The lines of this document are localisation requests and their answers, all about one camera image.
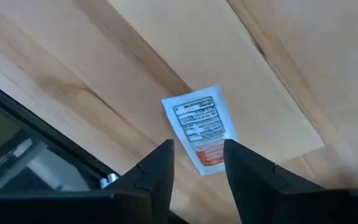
wooden surface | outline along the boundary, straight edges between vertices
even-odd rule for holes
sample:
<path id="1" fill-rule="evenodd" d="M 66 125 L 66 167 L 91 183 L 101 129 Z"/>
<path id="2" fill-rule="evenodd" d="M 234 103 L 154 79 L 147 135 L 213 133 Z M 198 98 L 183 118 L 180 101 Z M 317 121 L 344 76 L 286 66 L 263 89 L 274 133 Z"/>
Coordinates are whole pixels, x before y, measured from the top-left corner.
<path id="1" fill-rule="evenodd" d="M 211 85 L 241 143 L 316 181 L 341 168 L 224 1 L 0 0 L 0 89 L 121 174 L 175 139 L 171 209 L 238 223 L 225 174 L 199 175 L 160 102 Z"/>
<path id="2" fill-rule="evenodd" d="M 339 156 L 326 170 L 343 187 L 358 187 L 358 1 L 229 2 Z M 319 160 L 333 161 L 317 156 L 303 165 Z"/>

wood grain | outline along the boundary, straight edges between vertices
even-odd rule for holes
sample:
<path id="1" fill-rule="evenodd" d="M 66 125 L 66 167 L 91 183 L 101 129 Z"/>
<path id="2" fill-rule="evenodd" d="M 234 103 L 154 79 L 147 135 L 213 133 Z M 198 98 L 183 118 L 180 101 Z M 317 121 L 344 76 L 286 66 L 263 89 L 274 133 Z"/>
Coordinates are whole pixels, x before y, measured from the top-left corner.
<path id="1" fill-rule="evenodd" d="M 161 9 L 198 13 L 201 5 Z M 175 139 L 171 209 L 190 223 L 238 223 L 239 217 L 225 174 L 199 175 L 161 99 L 221 85 L 243 143 L 258 152 L 280 161 L 323 146 L 227 4 L 191 17 L 190 29 L 172 22 L 160 30 L 174 32 L 146 26 L 148 35 L 118 9 L 102 0 L 0 0 L 0 89 L 122 174 Z M 213 19 L 221 10 L 225 16 Z"/>
<path id="2" fill-rule="evenodd" d="M 229 2 L 358 187 L 358 2 Z"/>

nutrition facts label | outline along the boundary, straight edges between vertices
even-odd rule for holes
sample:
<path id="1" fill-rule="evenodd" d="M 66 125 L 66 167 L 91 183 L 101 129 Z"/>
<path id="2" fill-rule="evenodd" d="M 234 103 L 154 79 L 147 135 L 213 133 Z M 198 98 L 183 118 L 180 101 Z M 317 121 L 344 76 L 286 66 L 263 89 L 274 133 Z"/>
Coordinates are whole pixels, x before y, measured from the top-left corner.
<path id="1" fill-rule="evenodd" d="M 225 132 L 212 97 L 174 106 L 173 110 L 190 142 L 208 139 Z"/>

orange label section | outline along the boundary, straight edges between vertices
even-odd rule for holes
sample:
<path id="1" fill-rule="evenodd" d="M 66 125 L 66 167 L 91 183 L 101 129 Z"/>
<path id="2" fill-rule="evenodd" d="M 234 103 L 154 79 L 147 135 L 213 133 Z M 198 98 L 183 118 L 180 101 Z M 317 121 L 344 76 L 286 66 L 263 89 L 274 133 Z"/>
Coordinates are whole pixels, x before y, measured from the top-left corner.
<path id="1" fill-rule="evenodd" d="M 223 144 L 207 147 L 196 153 L 204 166 L 213 166 L 223 162 Z"/>

white packet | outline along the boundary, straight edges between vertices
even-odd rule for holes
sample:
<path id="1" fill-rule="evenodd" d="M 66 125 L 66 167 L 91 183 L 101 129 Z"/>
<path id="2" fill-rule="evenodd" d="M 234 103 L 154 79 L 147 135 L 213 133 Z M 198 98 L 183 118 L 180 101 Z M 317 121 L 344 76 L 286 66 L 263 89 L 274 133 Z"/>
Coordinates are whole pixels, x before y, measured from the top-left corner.
<path id="1" fill-rule="evenodd" d="M 223 142 L 237 141 L 219 86 L 162 100 L 169 122 L 201 175 L 224 171 Z"/>

